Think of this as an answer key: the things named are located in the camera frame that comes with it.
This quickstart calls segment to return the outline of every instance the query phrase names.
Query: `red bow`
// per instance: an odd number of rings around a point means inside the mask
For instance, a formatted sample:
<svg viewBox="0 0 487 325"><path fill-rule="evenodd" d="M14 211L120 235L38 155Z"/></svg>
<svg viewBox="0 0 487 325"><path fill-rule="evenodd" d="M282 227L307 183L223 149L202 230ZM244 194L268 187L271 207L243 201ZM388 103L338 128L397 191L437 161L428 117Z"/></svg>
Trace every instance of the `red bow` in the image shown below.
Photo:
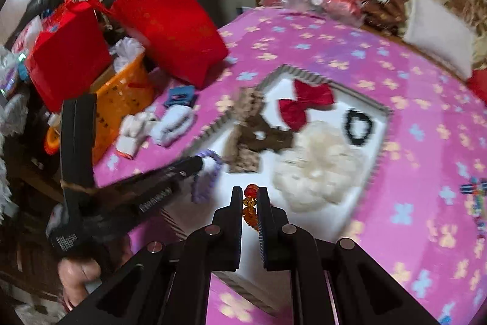
<svg viewBox="0 0 487 325"><path fill-rule="evenodd" d="M327 84L310 86L295 80L294 91L296 92L296 101L279 100L281 117L294 132L299 131L308 122L306 109L329 106L335 102L333 92Z"/></svg>

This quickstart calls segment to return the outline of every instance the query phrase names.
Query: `pink tablecloth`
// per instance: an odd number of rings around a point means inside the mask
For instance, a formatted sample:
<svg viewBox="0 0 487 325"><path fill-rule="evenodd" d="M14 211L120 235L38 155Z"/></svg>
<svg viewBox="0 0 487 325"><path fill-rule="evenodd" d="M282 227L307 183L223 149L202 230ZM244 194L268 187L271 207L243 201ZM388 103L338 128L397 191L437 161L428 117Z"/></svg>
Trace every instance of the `pink tablecloth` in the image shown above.
<svg viewBox="0 0 487 325"><path fill-rule="evenodd" d="M200 93L189 134L169 149L145 144L133 161L109 150L95 167L98 184L170 162L231 106L238 86L257 84L280 64L318 72L395 110L379 170L347 235L435 318L466 325L487 294L484 243L470 197L458 191L470 176L484 175L480 100L407 48L334 21L255 9L221 35L231 50L228 68ZM156 99L158 111L165 99Z"/></svg>

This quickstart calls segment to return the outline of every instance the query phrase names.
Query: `white fluffy scrunchie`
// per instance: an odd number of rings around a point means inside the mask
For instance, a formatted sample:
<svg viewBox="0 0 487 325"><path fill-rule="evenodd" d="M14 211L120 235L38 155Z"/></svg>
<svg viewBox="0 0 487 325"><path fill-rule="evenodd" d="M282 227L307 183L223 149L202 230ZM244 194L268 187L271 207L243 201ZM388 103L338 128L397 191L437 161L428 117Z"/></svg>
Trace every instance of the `white fluffy scrunchie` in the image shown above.
<svg viewBox="0 0 487 325"><path fill-rule="evenodd" d="M341 132L315 121L295 135L293 148L281 153L273 184L293 212L340 203L361 179L365 156L345 142Z"/></svg>

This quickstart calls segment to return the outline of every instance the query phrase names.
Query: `black hair tie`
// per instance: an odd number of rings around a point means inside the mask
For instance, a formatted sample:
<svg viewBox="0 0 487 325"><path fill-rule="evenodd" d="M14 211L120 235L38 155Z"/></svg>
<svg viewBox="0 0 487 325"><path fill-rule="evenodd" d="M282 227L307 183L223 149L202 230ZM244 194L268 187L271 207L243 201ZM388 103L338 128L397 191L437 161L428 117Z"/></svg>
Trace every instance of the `black hair tie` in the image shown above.
<svg viewBox="0 0 487 325"><path fill-rule="evenodd" d="M356 138L352 135L350 128L352 126L352 121L354 120L361 120L367 123L367 130L362 138ZM347 134L347 138L350 143L354 146L363 146L367 139L369 138L370 134L372 134L372 127L373 123L371 118L369 118L366 114L358 111L354 111L350 109L347 113L347 122L345 123L345 133Z"/></svg>

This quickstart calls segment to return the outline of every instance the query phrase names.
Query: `white cushion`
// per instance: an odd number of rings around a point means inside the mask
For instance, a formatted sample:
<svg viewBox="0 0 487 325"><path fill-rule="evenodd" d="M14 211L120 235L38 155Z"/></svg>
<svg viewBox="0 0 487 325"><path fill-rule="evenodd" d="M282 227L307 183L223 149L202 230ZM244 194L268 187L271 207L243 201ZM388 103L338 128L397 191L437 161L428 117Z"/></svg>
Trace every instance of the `white cushion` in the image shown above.
<svg viewBox="0 0 487 325"><path fill-rule="evenodd" d="M434 0L410 0L404 42L413 44L458 77L472 76L475 35L457 16Z"/></svg>

